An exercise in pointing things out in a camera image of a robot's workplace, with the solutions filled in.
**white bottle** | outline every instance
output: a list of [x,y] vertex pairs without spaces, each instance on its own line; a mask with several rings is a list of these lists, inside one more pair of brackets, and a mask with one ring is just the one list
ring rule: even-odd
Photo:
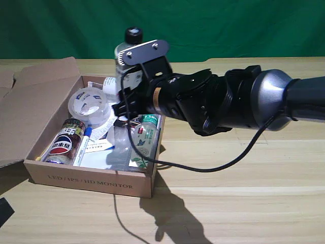
[[[116,94],[118,95],[121,90],[121,76],[133,66],[121,65],[118,63],[118,54],[120,51],[128,49],[130,47],[139,45],[142,43],[142,30],[137,27],[130,27],[125,30],[125,37],[123,43],[119,44],[115,50],[115,65],[116,65]],[[123,81],[124,88],[130,87],[130,89],[136,88],[142,80],[142,71],[136,71],[125,76]]]
[[[158,117],[154,114],[142,116],[142,123],[135,127],[132,135],[136,148],[146,157],[154,159],[157,147],[159,130],[157,129]],[[148,161],[141,158],[132,148],[128,164],[130,167],[137,167],[141,171],[147,168]]]

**cardboard box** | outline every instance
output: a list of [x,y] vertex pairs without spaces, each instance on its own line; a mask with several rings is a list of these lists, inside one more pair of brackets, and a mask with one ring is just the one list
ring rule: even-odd
[[150,198],[156,165],[143,174],[35,161],[69,117],[70,96],[104,79],[81,76],[73,57],[24,68],[0,101],[0,167],[24,161],[36,184]]

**white marker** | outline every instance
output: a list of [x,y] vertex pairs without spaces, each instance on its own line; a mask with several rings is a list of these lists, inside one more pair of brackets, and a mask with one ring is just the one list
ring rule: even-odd
[[80,166],[81,160],[82,160],[83,155],[85,154],[85,151],[87,148],[87,144],[88,144],[88,141],[89,141],[89,138],[91,135],[91,131],[92,131],[91,127],[86,128],[85,134],[84,134],[81,144],[80,144],[80,147],[79,147],[76,157],[73,161],[73,166]]

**black cable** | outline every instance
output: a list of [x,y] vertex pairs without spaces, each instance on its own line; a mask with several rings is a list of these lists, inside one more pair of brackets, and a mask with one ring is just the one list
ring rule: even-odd
[[135,238],[139,239],[140,241],[144,242],[145,244],[150,244],[149,242],[147,242],[146,240],[144,240],[143,238],[135,235],[134,233],[132,233],[131,231],[129,231],[122,223],[122,220],[120,219],[119,215],[118,215],[118,211],[117,211],[117,204],[116,204],[116,197],[115,194],[113,195],[113,199],[114,199],[114,211],[117,217],[117,221],[120,224],[120,226],[131,236],[134,236]]
[[131,146],[133,148],[133,150],[143,159],[149,161],[149,162],[153,162],[155,164],[164,164],[164,165],[169,165],[169,166],[174,166],[174,167],[178,167],[178,168],[182,168],[182,169],[187,169],[187,170],[191,170],[191,171],[195,171],[195,172],[203,172],[203,173],[208,173],[208,172],[215,172],[215,171],[220,171],[223,169],[227,169],[230,166],[233,166],[235,163],[239,162],[240,160],[242,160],[248,153],[249,151],[252,149],[252,147],[254,146],[254,144],[256,143],[256,141],[258,140],[258,138],[260,137],[260,135],[263,133],[263,131],[282,113],[282,111],[278,111],[276,112],[274,115],[272,115],[266,122],[265,124],[259,128],[259,130],[256,132],[256,134],[254,135],[254,137],[252,138],[252,140],[250,141],[250,143],[248,144],[248,146],[245,148],[245,150],[238,156],[236,157],[234,160],[230,161],[229,163],[226,163],[224,165],[221,165],[219,167],[215,167],[215,168],[210,168],[210,169],[200,169],[200,168],[193,168],[193,167],[189,167],[186,165],[182,165],[182,164],[176,164],[176,163],[171,163],[171,162],[166,162],[166,161],[160,161],[160,160],[156,160],[156,159],[151,159],[149,157],[144,156],[135,146],[133,140],[132,140],[132,135],[131,135],[131,125],[130,125],[130,117],[129,117],[129,107],[128,107],[128,102],[126,100],[126,95],[125,95],[125,91],[124,91],[124,85],[123,85],[123,81],[124,78],[127,74],[132,73],[136,70],[139,70],[138,67],[132,68],[130,70],[128,70],[127,72],[125,72],[122,76],[121,76],[121,89],[122,89],[122,96],[123,96],[123,100],[125,102],[125,108],[126,108],[126,117],[127,117],[127,133],[128,133],[128,138],[130,140]]

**wood grain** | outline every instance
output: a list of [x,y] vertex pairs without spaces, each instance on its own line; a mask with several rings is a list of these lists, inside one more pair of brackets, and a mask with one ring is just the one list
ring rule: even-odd
[[[0,60],[0,71],[44,62]],[[77,60],[83,74],[114,75],[114,61]],[[174,63],[178,73],[261,64],[292,78],[325,76],[325,58],[219,58]],[[233,129],[197,136],[166,119],[160,159],[202,168],[236,157],[254,135]],[[292,122],[263,133],[237,165],[215,173],[159,171],[152,199],[61,189],[29,182],[22,164],[0,170],[0,194],[15,210],[0,243],[325,243],[325,128]]]

